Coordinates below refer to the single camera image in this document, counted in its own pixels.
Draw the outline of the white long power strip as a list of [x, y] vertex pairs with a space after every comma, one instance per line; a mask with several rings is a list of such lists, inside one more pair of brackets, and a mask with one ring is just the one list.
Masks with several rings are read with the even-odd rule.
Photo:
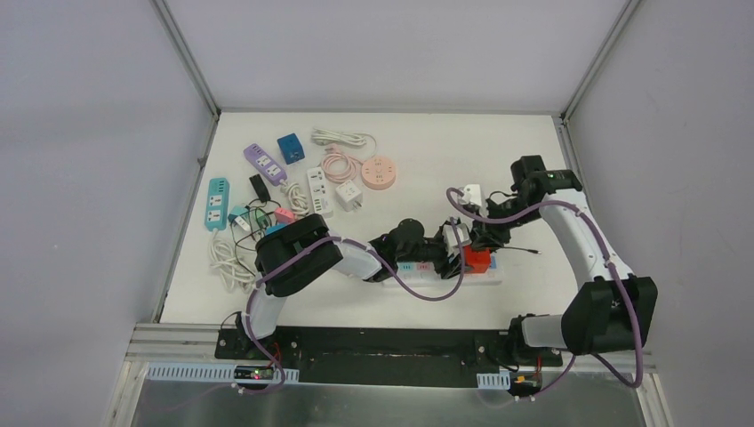
[[[411, 288], [438, 286], [452, 288], [457, 283], [457, 277], [441, 278], [434, 271], [434, 265], [431, 262], [399, 262], [396, 273]], [[486, 272], [467, 272], [462, 283], [472, 286], [494, 286], [502, 282], [502, 277], [502, 268], [496, 266], [496, 258], [493, 256], [492, 263]]]

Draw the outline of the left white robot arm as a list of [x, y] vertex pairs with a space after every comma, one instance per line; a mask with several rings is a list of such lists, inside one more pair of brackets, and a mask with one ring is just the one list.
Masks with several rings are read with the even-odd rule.
[[366, 244], [336, 234], [316, 213], [273, 230], [255, 246], [257, 273], [249, 300], [235, 319], [237, 347], [249, 359], [264, 358], [287, 298], [330, 270], [365, 282], [394, 278], [420, 298], [399, 277], [400, 264], [425, 262], [442, 279], [462, 278], [469, 270], [464, 251], [470, 245], [467, 227], [456, 218], [445, 221], [432, 237], [420, 222], [404, 219]]

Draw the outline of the white cube adapter orange sticker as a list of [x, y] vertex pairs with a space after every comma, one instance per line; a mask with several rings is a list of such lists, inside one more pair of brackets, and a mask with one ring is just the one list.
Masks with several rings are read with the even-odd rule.
[[335, 188], [335, 198], [345, 212], [352, 212], [362, 207], [363, 192], [352, 180], [348, 180]]

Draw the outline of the dark blue cube adapter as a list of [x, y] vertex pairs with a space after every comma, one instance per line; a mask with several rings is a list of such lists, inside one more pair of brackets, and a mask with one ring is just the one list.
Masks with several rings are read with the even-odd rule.
[[287, 165], [292, 165], [305, 158], [305, 151], [299, 137], [290, 133], [277, 139], [277, 145]]

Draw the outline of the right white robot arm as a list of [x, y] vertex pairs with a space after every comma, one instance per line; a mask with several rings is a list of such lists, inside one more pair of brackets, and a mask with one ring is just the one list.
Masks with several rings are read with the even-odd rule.
[[544, 220], [568, 260], [578, 291], [564, 313], [526, 315], [511, 322], [506, 356], [524, 365], [541, 348], [574, 355], [641, 350], [646, 344], [657, 300], [657, 286], [638, 276], [614, 251], [598, 227], [571, 170], [549, 170], [539, 156], [524, 156], [511, 166], [513, 197], [486, 200], [486, 216], [472, 222], [475, 246], [501, 247], [512, 229]]

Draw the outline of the white USB power strip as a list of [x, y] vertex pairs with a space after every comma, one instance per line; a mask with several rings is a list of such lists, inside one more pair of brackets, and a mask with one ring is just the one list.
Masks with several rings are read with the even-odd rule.
[[333, 217], [333, 207], [330, 203], [330, 195], [327, 192], [327, 179], [324, 170], [317, 166], [307, 170], [309, 191], [312, 202], [312, 213], [319, 214], [323, 218]]

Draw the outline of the pink plug adapter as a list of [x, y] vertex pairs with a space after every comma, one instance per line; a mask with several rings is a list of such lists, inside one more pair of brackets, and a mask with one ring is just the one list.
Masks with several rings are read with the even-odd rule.
[[273, 216], [277, 223], [288, 225], [297, 221], [296, 215], [283, 207], [278, 207], [273, 211]]

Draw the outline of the pink round power strip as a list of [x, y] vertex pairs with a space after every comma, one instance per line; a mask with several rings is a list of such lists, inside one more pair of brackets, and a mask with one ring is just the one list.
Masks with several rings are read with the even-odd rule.
[[385, 190], [397, 180], [397, 167], [393, 160], [384, 156], [367, 159], [360, 169], [361, 181], [372, 190]]

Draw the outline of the light blue plug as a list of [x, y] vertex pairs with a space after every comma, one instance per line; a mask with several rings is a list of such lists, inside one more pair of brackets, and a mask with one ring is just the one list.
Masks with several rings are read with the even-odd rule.
[[285, 223], [277, 223], [277, 224], [275, 224], [275, 225], [272, 225], [272, 226], [270, 226], [270, 227], [267, 227], [267, 228], [266, 228], [266, 229], [264, 230], [264, 236], [265, 236], [265, 237], [266, 237], [266, 236], [269, 236], [269, 235], [271, 235], [272, 233], [274, 233], [274, 232], [276, 232], [276, 231], [279, 231], [279, 230], [281, 230], [281, 229], [283, 229], [283, 228], [285, 228], [285, 227], [286, 227], [286, 224], [285, 224]]

